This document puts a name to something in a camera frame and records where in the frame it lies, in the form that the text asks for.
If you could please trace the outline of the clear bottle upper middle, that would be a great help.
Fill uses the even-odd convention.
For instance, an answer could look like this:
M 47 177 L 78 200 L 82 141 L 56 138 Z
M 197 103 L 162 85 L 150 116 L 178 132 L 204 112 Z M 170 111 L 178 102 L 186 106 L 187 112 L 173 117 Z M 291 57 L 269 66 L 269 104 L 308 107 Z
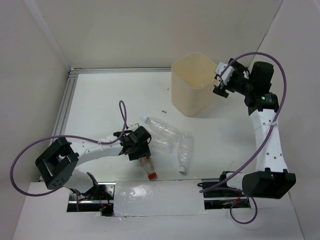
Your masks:
M 166 122 L 156 118 L 143 116 L 142 121 L 155 133 L 167 138 L 173 142 L 177 142 L 180 131 Z

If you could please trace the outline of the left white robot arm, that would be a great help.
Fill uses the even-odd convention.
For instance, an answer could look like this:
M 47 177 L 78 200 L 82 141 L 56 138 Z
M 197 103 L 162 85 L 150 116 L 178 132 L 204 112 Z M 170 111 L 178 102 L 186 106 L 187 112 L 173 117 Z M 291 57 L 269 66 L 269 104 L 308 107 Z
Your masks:
M 127 155 L 129 160 L 150 157 L 151 134 L 143 127 L 130 128 L 121 134 L 103 138 L 98 142 L 69 142 L 59 137 L 35 160 L 40 175 L 49 190 L 68 188 L 92 200 L 107 190 L 99 186 L 90 172 L 77 169 L 81 164 L 104 157 Z

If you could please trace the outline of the clear bottle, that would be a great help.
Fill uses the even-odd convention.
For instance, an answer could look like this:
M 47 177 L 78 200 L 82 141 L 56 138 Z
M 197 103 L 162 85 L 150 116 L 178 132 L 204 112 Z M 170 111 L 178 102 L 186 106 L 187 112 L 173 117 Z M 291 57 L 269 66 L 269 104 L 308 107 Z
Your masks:
M 173 143 L 163 137 L 153 136 L 150 142 L 152 149 L 170 154 L 173 150 Z
M 180 131 L 166 122 L 156 118 L 143 116 L 142 121 L 155 133 L 167 138 L 173 142 L 177 142 Z

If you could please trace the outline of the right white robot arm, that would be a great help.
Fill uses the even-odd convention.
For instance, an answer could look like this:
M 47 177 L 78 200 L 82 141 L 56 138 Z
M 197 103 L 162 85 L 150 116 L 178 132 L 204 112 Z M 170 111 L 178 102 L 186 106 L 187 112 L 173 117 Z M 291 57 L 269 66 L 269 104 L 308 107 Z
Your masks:
M 244 96 L 256 147 L 261 151 L 254 156 L 254 172 L 238 173 L 231 179 L 224 179 L 219 182 L 218 190 L 223 196 L 230 196 L 237 189 L 248 197 L 281 199 L 296 183 L 296 176 L 288 171 L 278 121 L 274 119 L 280 109 L 277 95 L 270 91 L 274 67 L 258 61 L 248 70 L 232 59 L 229 63 L 230 66 L 223 62 L 217 65 L 215 79 L 219 84 L 214 87 L 213 93 L 224 98 L 230 92 Z

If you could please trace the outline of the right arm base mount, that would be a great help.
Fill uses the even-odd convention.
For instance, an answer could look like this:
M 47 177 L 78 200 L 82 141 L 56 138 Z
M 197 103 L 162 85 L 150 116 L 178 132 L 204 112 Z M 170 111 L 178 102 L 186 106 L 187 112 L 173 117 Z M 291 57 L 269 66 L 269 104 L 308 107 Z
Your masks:
M 250 208 L 251 204 L 247 197 L 241 192 L 233 190 L 218 189 L 203 193 L 205 210 L 230 209 L 232 204 L 237 203 L 234 208 Z

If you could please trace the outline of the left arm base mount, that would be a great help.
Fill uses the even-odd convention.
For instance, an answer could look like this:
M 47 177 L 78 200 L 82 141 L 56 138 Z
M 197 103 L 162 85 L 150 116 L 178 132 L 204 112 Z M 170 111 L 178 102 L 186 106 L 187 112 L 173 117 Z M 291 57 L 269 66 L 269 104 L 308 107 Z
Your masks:
M 115 183 L 101 182 L 94 196 L 81 195 L 70 190 L 66 211 L 68 213 L 98 213 L 104 217 L 114 216 Z

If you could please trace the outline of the red cap labelled bottle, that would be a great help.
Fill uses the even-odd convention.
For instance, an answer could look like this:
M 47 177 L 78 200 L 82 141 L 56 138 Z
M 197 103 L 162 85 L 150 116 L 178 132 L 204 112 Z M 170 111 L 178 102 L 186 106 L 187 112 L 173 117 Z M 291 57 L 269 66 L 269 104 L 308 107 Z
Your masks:
M 147 177 L 149 180 L 155 180 L 158 176 L 154 169 L 154 164 L 152 161 L 152 158 L 150 156 L 141 157 L 139 159 L 139 163 L 144 169 L 145 173 L 147 174 Z

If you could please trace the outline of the beige plastic bin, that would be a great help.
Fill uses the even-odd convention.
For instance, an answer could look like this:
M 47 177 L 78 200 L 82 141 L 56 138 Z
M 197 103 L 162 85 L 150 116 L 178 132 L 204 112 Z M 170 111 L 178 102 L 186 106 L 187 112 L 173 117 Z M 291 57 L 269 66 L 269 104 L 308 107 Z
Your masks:
M 193 52 L 171 66 L 171 102 L 185 116 L 192 117 L 213 100 L 217 64 L 202 53 Z

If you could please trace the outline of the aluminium frame rail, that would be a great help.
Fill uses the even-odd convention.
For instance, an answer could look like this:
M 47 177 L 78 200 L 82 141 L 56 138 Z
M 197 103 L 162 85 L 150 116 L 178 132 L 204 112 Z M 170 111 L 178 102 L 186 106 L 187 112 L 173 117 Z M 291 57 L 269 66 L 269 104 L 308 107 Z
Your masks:
M 199 114 L 187 117 L 172 104 L 169 69 L 72 71 L 53 132 L 98 140 L 120 131 L 119 101 L 126 105 L 129 125 L 155 117 L 192 134 L 193 158 L 186 175 L 178 171 L 175 149 L 151 151 L 159 180 L 218 178 L 223 171 L 238 169 L 255 150 L 253 125 L 242 96 L 215 95 Z

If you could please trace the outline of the clear bottle lower left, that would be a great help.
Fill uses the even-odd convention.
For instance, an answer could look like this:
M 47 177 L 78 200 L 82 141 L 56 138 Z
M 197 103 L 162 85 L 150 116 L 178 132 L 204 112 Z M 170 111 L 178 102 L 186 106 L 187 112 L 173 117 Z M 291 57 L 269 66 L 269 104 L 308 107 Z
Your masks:
M 163 137 L 153 136 L 150 142 L 152 149 L 170 154 L 173 150 L 173 143 Z

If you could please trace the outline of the clear bottle pointing down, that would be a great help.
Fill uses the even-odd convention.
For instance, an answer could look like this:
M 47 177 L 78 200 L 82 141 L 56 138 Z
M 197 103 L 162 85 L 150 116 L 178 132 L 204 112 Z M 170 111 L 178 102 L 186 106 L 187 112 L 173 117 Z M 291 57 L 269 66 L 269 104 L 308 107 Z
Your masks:
M 194 137 L 189 131 L 180 134 L 177 148 L 178 171 L 181 175 L 186 175 L 189 163 L 193 157 Z

